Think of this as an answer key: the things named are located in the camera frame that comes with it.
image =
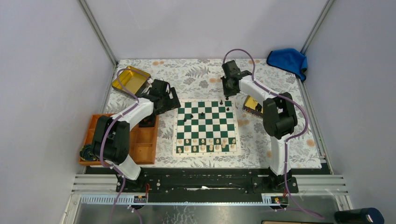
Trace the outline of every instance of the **chessboard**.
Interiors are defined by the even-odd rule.
[[[175,157],[240,155],[238,120],[233,100],[181,99],[175,110]]]

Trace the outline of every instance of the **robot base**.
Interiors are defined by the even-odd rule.
[[[275,175],[273,172],[266,177],[252,177],[254,193],[284,193],[284,175]],[[291,171],[287,173],[287,186],[290,193],[298,193],[297,180],[291,176]]]

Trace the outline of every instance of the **orange wooden tray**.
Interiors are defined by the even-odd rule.
[[[95,133],[96,123],[100,116],[111,116],[113,113],[93,114],[88,131],[85,135],[84,145],[90,144]],[[159,116],[156,117],[156,125],[154,127],[139,127],[136,125],[132,128],[129,136],[129,155],[136,164],[154,164],[156,160],[156,147],[158,137]],[[84,161],[78,159],[78,163],[83,166],[100,166],[100,161]]]

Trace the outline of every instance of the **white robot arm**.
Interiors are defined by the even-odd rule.
[[[140,166],[129,156],[129,135],[132,128],[142,120],[151,120],[154,124],[156,115],[180,107],[175,88],[168,87],[169,83],[155,79],[148,92],[138,98],[136,104],[111,117],[101,116],[98,119],[92,140],[93,154],[100,158],[104,135],[110,124],[116,120],[106,138],[103,158],[129,180],[137,180],[141,172]]]
[[[297,125],[294,105],[279,97],[271,98],[273,96],[253,82],[252,73],[247,70],[241,71],[234,60],[224,63],[222,67],[225,75],[221,79],[226,97],[243,92],[253,97],[263,107],[264,129],[271,137],[272,159],[270,169],[274,178],[284,182],[281,177],[290,171],[289,161],[287,162],[286,172],[284,170],[284,142],[294,132],[294,127]],[[291,99],[291,95],[287,92],[279,93],[267,86],[264,87],[273,93]]]
[[[272,95],[268,94],[261,88],[259,88],[256,84],[253,83],[252,78],[250,76],[245,76],[239,81],[240,91],[246,93],[247,95],[253,97],[257,102],[264,102],[266,99],[273,97]],[[269,168],[274,172],[276,175],[283,175],[284,172],[284,141],[290,135],[284,135],[281,139],[277,139],[275,136],[271,136],[271,149],[272,149],[272,159],[269,163]],[[287,171],[290,171],[290,164],[289,160],[287,163]]]

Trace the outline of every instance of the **purple cable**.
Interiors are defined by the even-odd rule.
[[[121,173],[121,171],[119,171],[116,167],[114,167],[114,169],[115,169],[118,173]],[[112,205],[112,210],[111,210],[111,212],[110,212],[110,218],[109,218],[109,224],[111,224],[111,220],[112,220],[112,218],[113,218],[113,212],[114,212],[115,204],[117,203],[118,198],[120,197],[121,192],[123,191],[123,189],[124,189],[124,187],[125,187],[125,181],[126,181],[126,180],[125,180],[125,176],[124,176],[124,178],[123,178],[123,180],[122,180],[121,189],[120,189],[120,191],[118,192],[117,196],[115,197],[115,200],[114,200],[113,205]]]
[[[122,191],[124,190],[124,186],[125,186],[125,176],[124,176],[124,174],[123,174],[118,168],[116,168],[114,165],[109,165],[109,166],[108,166],[108,165],[105,164],[105,161],[103,160],[103,151],[104,151],[104,149],[105,149],[105,143],[106,143],[106,140],[107,140],[107,136],[109,135],[109,132],[110,132],[110,130],[112,129],[112,127],[114,126],[115,122],[117,122],[117,120],[119,120],[120,118],[122,118],[122,116],[124,116],[124,115],[126,115],[127,113],[131,112],[131,111],[132,111],[133,109],[135,109],[135,107],[137,107],[138,104],[139,104],[139,99],[138,99],[131,91],[129,91],[129,90],[122,84],[122,82],[120,81],[120,77],[119,77],[119,76],[120,76],[120,73],[121,73],[122,71],[125,71],[125,70],[134,71],[134,72],[136,72],[136,73],[142,75],[143,77],[145,77],[147,80],[149,79],[145,74],[143,74],[142,72],[140,72],[140,71],[138,71],[138,70],[134,70],[134,69],[120,69],[120,70],[117,72],[117,74],[116,74],[116,78],[117,78],[118,83],[121,85],[121,87],[122,87],[127,93],[131,94],[132,97],[135,98],[136,103],[135,103],[131,108],[129,108],[128,110],[126,110],[125,112],[123,112],[122,115],[120,114],[120,115],[118,115],[116,118],[113,119],[113,121],[110,123],[109,127],[106,129],[105,135],[103,136],[103,139],[102,139],[102,144],[100,145],[100,153],[99,153],[100,164],[101,164],[103,167],[105,167],[105,168],[112,168],[112,167],[113,167],[114,170],[117,171],[117,173],[120,174],[120,175],[123,177],[123,182],[122,182],[121,189],[120,189],[119,193],[117,194],[117,196],[116,196],[116,198],[115,198],[115,200],[114,200],[114,203],[113,203],[113,206],[112,206],[112,210],[111,210],[111,212],[110,212],[109,224],[111,224],[111,220],[112,220],[112,217],[113,217],[113,212],[114,212],[115,204],[117,203],[118,198],[120,197]]]
[[[140,212],[137,209],[134,209],[134,208],[132,208],[132,211],[137,213],[137,216],[139,217],[140,224],[143,224],[143,220],[141,218]]]
[[[288,159],[288,151],[287,151],[287,148],[288,148],[288,147],[287,147],[287,142],[288,142],[290,139],[297,138],[297,137],[303,135],[303,134],[307,131],[307,129],[308,129],[308,116],[307,116],[307,114],[305,113],[304,109],[303,109],[300,105],[298,105],[296,102],[294,102],[292,99],[289,99],[289,98],[287,98],[287,97],[284,97],[284,96],[281,96],[281,95],[279,95],[279,94],[276,94],[276,93],[270,91],[269,89],[265,88],[264,86],[262,86],[262,85],[261,85],[260,83],[258,83],[257,81],[255,81],[255,77],[254,77],[255,68],[256,68],[255,61],[253,60],[253,57],[252,57],[247,51],[245,51],[245,50],[243,50],[243,49],[233,49],[233,50],[231,50],[231,51],[228,51],[228,52],[226,53],[226,55],[224,56],[223,64],[224,64],[224,62],[226,61],[227,55],[228,55],[229,53],[235,51],[235,50],[240,50],[240,51],[245,52],[245,53],[250,57],[250,59],[252,60],[252,63],[253,63],[252,81],[253,81],[254,84],[256,84],[258,87],[260,87],[262,90],[266,91],[266,92],[269,93],[269,94],[272,94],[272,95],[274,95],[274,96],[276,96],[276,97],[279,97],[279,98],[282,98],[282,99],[284,99],[284,100],[287,100],[287,101],[291,102],[294,106],[296,106],[296,107],[301,111],[301,113],[303,113],[303,116],[304,116],[304,119],[305,119],[304,130],[303,130],[302,132],[298,133],[298,134],[295,134],[295,135],[293,135],[293,136],[288,137],[288,138],[285,140],[285,161],[284,161],[284,164],[285,164],[285,166],[284,166],[284,181],[285,181],[285,187],[286,187],[287,193],[289,194],[291,200],[297,205],[297,207],[299,207],[299,209],[293,209],[293,208],[291,208],[291,209],[287,209],[287,210],[301,210],[301,211],[307,213],[308,215],[310,215],[310,216],[312,216],[312,217],[315,217],[315,218],[318,218],[318,219],[322,219],[322,220],[325,219],[325,217],[324,217],[323,215],[321,215],[320,213],[317,213],[317,212],[312,211],[312,210],[306,210],[306,209],[302,208],[301,205],[298,204],[297,201],[294,199],[294,197],[291,195],[290,190],[289,190],[289,187],[288,187],[288,185],[286,184],[286,183],[287,183],[287,159]]]

